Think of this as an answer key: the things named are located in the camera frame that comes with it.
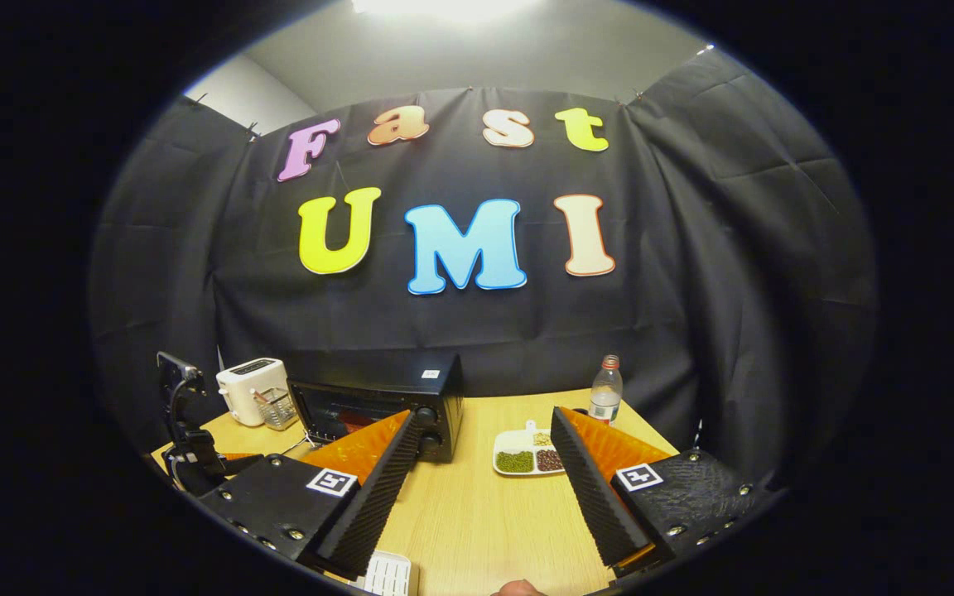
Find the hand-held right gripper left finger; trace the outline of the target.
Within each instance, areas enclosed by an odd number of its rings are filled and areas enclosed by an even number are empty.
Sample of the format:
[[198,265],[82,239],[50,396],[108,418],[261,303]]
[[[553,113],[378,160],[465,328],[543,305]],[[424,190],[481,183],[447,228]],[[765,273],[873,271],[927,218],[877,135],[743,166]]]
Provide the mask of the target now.
[[302,459],[253,464],[197,498],[249,540],[348,579],[366,573],[417,457],[415,411],[400,411]]

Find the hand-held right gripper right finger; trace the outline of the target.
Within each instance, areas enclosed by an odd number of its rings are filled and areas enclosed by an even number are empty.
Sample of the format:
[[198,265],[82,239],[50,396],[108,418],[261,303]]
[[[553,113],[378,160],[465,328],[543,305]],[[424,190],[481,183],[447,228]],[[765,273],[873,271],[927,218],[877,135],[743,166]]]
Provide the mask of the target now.
[[677,455],[559,406],[552,443],[603,565],[651,572],[711,550],[769,500],[701,449]]

